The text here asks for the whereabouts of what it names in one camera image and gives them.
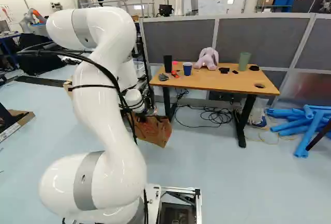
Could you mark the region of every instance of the desk top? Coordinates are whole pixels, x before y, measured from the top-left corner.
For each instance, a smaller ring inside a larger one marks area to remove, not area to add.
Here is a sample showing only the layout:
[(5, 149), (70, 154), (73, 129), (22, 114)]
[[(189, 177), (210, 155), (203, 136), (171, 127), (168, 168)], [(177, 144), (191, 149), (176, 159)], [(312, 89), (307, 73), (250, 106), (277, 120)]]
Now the desk top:
[(12, 34), (7, 34), (7, 35), (0, 35), (0, 39), (5, 39), (5, 38), (15, 38), (20, 36), (22, 33), (12, 33)]
[[(178, 87), (178, 88), (191, 88), (210, 91), (222, 91), (232, 93), (254, 94), (254, 95), (271, 95), (278, 96), (279, 91), (273, 83), (267, 78), (263, 71), (252, 71), (247, 66), (246, 71), (239, 71), (238, 64), (218, 64), (219, 67), (229, 67), (228, 74), (222, 74), (218, 69), (210, 71), (207, 67), (200, 70), (192, 69), (191, 76), (184, 76), (183, 62), (178, 62), (173, 65), (173, 70), (180, 70), (177, 72), (179, 78), (174, 78), (170, 73), (165, 73), (164, 66), (162, 66), (156, 75), (150, 81), (151, 85), (162, 87)], [(160, 81), (159, 74), (167, 74), (169, 80)], [(264, 88), (258, 88), (255, 85), (263, 85)]]

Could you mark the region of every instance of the hole in desk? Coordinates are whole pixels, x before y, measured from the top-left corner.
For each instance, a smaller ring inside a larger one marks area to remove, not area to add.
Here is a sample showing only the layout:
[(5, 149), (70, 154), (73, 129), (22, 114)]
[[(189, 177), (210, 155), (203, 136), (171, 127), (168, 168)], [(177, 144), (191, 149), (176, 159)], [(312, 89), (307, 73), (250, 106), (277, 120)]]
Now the hole in desk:
[(254, 84), (254, 86), (255, 86), (256, 88), (265, 88), (265, 85), (262, 84), (262, 83), (256, 83), (256, 84)]

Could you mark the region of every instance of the stuffed bunny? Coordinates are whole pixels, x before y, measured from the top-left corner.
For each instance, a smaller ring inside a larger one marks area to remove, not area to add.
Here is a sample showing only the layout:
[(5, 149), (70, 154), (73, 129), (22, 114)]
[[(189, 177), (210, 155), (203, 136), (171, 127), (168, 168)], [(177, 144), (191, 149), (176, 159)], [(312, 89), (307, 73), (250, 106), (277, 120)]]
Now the stuffed bunny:
[(194, 68), (200, 69), (207, 66), (208, 70), (216, 70), (218, 65), (218, 52), (211, 47), (202, 49), (199, 60), (195, 63)]

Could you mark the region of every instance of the gray cubicle partition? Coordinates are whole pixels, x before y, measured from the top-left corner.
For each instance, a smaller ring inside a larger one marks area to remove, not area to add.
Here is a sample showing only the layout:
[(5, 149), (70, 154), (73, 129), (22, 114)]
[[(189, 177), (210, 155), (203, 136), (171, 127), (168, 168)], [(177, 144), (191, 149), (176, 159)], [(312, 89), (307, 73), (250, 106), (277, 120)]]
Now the gray cubicle partition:
[(295, 68), (331, 70), (331, 20), (316, 19)]
[(164, 55), (177, 61), (193, 61), (203, 48), (211, 47), (215, 20), (144, 23), (148, 61), (163, 63)]
[(220, 63), (237, 63), (240, 52), (250, 52), (250, 63), (259, 65), (280, 91), (291, 73), (331, 74), (327, 14), (224, 14), (141, 19), (140, 24), (150, 65), (161, 65), (163, 55), (194, 62), (201, 49), (213, 47)]
[(249, 52), (251, 64), (288, 68), (308, 22), (309, 18), (220, 19), (220, 61), (238, 63), (240, 53)]

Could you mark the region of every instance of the brown paper bag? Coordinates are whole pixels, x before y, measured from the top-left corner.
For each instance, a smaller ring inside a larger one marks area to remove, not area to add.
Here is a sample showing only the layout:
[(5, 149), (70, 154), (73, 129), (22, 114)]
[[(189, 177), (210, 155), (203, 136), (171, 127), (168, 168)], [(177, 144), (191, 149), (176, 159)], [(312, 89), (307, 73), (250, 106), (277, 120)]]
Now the brown paper bag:
[[(127, 116), (132, 124), (131, 115), (128, 113)], [(134, 112), (132, 112), (132, 116), (134, 119), (134, 130), (138, 139), (162, 148), (165, 147), (172, 132), (171, 124), (166, 116), (143, 116)]]

